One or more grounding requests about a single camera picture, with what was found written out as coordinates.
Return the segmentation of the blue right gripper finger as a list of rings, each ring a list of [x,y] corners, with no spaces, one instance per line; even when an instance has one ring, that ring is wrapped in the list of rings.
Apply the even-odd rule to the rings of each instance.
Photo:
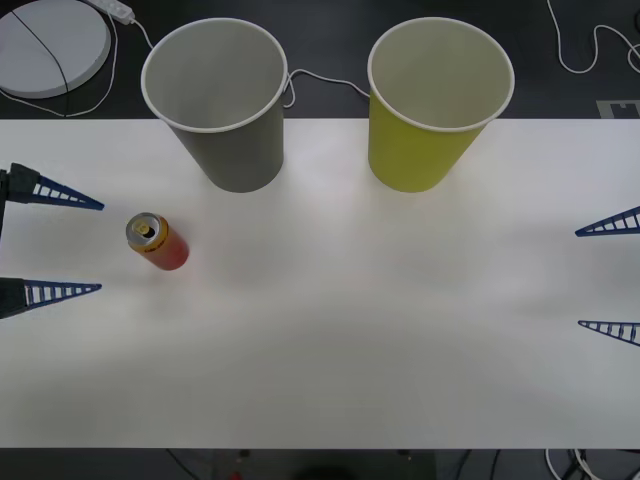
[[[606,217],[575,231],[577,237],[614,236],[640,232],[639,207]]]
[[[578,325],[590,331],[605,335],[634,346],[639,345],[639,323],[601,322],[580,320]]]

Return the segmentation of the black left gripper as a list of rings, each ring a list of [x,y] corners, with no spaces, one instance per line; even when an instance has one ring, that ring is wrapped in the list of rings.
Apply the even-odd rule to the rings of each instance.
[[[0,235],[7,201],[101,211],[104,204],[62,185],[38,171],[12,163],[9,173],[0,170]],[[1,278],[1,318],[77,298],[102,288],[101,284]]]

